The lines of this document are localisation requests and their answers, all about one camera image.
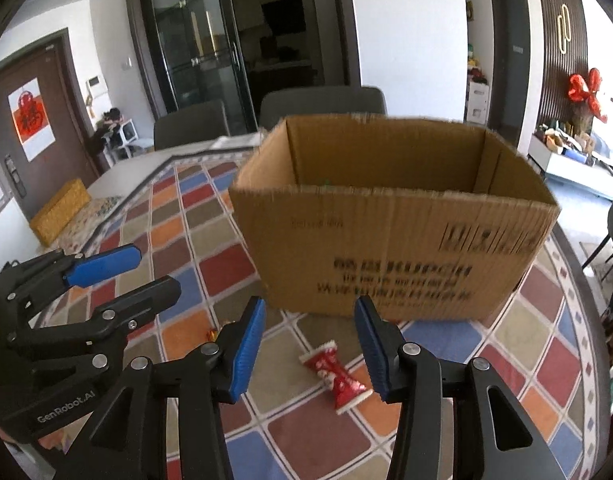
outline wooden wall panel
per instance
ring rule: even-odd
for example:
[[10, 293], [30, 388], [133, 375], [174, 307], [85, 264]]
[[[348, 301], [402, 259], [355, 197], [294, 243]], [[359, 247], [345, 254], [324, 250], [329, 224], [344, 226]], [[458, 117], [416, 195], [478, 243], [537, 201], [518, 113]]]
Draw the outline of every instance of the wooden wall panel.
[[[558, 44], [558, 15], [563, 14], [562, 4], [569, 8], [571, 17], [571, 41], [566, 42], [566, 54]], [[573, 106], [568, 99], [569, 77], [589, 74], [589, 44], [582, 0], [542, 0], [544, 17], [544, 80], [542, 98], [537, 115], [538, 124], [552, 119], [570, 121]]]

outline checkered carpet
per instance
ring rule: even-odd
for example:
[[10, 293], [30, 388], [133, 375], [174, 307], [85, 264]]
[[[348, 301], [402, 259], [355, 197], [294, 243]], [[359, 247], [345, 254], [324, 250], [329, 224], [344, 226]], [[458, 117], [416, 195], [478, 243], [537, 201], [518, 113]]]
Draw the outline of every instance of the checkered carpet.
[[[183, 357], [218, 323], [237, 319], [252, 294], [256, 270], [232, 218], [228, 186], [245, 153], [171, 160], [117, 209], [88, 254], [135, 243], [141, 265], [92, 289], [72, 289], [50, 324], [87, 319], [99, 305], [154, 278], [182, 284], [178, 303], [138, 331], [125, 364]], [[282, 308], [285, 305], [273, 305]], [[335, 339], [339, 355], [369, 383], [349, 319], [270, 308], [250, 389], [222, 410], [237, 480], [380, 479], [391, 458], [399, 406], [377, 395], [338, 416], [333, 399], [298, 357]], [[559, 249], [548, 239], [518, 293], [484, 322], [410, 322], [404, 336], [438, 357], [486, 357], [535, 421], [569, 478], [586, 479], [595, 462], [597, 378], [587, 322]], [[452, 406], [443, 400], [441, 480], [451, 476]], [[180, 478], [177, 407], [170, 400], [169, 479]]]

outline red bow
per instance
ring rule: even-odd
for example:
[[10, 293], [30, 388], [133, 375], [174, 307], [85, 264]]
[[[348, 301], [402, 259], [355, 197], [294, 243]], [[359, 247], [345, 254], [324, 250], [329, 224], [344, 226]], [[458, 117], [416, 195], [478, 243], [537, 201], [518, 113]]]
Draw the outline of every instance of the red bow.
[[569, 81], [571, 82], [569, 86], [569, 99], [575, 103], [586, 101], [593, 115], [603, 123], [606, 123], [606, 121], [608, 121], [608, 116], [602, 115], [602, 107], [596, 95], [602, 83], [602, 76], [599, 75], [599, 70], [592, 68], [589, 71], [588, 85], [579, 74], [573, 74]]

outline yellow box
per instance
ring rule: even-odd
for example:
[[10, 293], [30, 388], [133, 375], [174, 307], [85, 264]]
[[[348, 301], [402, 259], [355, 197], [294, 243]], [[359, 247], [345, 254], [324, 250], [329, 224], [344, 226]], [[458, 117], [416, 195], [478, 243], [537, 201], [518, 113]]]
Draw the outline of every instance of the yellow box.
[[70, 180], [30, 221], [30, 228], [45, 247], [58, 238], [75, 215], [91, 201], [82, 181]]

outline cardboard box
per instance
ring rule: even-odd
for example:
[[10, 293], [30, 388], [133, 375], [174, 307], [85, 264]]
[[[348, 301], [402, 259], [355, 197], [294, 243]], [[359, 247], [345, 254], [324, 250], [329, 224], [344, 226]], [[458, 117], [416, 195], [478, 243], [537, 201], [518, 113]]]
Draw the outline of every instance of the cardboard box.
[[496, 134], [378, 116], [288, 118], [229, 193], [272, 306], [403, 320], [486, 318], [560, 211]]

